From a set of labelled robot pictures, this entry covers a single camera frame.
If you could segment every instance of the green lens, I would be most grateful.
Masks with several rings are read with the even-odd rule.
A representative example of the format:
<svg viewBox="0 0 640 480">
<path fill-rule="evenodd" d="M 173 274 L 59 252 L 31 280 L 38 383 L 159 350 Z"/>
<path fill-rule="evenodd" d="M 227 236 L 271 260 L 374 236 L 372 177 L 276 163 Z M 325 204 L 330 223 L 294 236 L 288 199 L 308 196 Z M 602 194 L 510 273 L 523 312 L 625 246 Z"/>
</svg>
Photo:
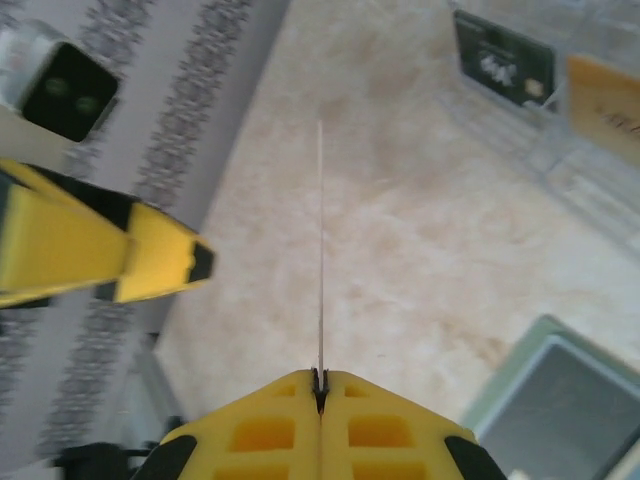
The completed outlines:
<svg viewBox="0 0 640 480">
<path fill-rule="evenodd" d="M 69 93 L 69 85 L 61 78 L 48 78 L 44 84 L 45 90 L 52 97 L 65 97 Z"/>
<path fill-rule="evenodd" d="M 98 100 L 93 97 L 80 97 L 76 101 L 76 108 L 82 115 L 95 115 L 98 111 Z"/>
</svg>

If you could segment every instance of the marble floor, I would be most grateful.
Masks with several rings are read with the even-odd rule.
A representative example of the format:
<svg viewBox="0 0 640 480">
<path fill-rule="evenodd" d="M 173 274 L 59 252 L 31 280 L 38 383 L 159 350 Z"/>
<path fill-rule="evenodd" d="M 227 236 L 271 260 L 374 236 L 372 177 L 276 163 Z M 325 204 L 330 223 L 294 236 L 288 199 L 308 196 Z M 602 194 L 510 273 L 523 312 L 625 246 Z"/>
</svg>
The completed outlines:
<svg viewBox="0 0 640 480">
<path fill-rule="evenodd" d="M 455 419 L 552 313 L 640 368 L 640 266 L 452 123 L 427 3 L 292 2 L 158 347 L 189 415 L 316 365 L 318 120 L 325 367 Z"/>
</svg>

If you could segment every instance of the black camera module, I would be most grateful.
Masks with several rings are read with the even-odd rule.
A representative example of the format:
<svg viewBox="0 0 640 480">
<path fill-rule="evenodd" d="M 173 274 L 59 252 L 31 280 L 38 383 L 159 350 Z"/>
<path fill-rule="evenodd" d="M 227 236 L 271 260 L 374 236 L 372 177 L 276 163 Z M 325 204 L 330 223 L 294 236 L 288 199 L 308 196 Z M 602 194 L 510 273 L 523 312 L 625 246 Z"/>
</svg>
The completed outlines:
<svg viewBox="0 0 640 480">
<path fill-rule="evenodd" d="M 74 142 L 84 140 L 115 102 L 118 79 L 70 43 L 61 43 L 21 99 L 29 122 Z"/>
</svg>

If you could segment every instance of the black label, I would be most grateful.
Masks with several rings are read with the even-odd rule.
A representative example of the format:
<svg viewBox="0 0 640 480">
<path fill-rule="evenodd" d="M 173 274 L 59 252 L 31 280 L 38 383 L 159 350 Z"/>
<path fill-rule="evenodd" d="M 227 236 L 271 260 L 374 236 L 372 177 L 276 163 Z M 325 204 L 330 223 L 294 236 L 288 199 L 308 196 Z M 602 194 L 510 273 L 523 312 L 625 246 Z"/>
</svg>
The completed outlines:
<svg viewBox="0 0 640 480">
<path fill-rule="evenodd" d="M 551 47 L 462 10 L 453 14 L 462 73 L 518 106 L 555 89 Z"/>
</svg>

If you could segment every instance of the black edge trim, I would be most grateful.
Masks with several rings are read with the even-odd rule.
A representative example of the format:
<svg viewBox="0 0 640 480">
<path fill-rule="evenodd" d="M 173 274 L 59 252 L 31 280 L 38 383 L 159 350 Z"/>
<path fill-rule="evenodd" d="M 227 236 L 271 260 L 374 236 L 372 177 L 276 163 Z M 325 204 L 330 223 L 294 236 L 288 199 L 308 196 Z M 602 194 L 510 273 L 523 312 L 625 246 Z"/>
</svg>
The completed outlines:
<svg viewBox="0 0 640 480">
<path fill-rule="evenodd" d="M 182 435 L 154 448 L 132 480 L 178 480 L 198 441 Z"/>
<path fill-rule="evenodd" d="M 189 272 L 189 283 L 206 280 L 211 277 L 215 264 L 215 253 L 195 242 L 193 245 L 193 268 Z"/>
<path fill-rule="evenodd" d="M 489 452 L 480 445 L 458 436 L 447 437 L 444 443 L 464 480 L 507 480 Z"/>
<path fill-rule="evenodd" d="M 36 165 L 29 165 L 29 168 L 109 220 L 120 230 L 127 231 L 133 205 L 138 202 L 136 197 L 97 187 Z"/>
<path fill-rule="evenodd" d="M 116 290 L 118 288 L 118 282 L 103 283 L 96 287 L 93 296 L 98 300 L 107 300 L 114 302 L 116 298 Z"/>
<path fill-rule="evenodd" d="M 37 300 L 29 300 L 22 303 L 15 303 L 13 305 L 8 305 L 6 307 L 2 307 L 2 310 L 13 310 L 17 308 L 44 308 L 51 305 L 52 300 L 53 300 L 53 297 L 38 298 Z"/>
</svg>

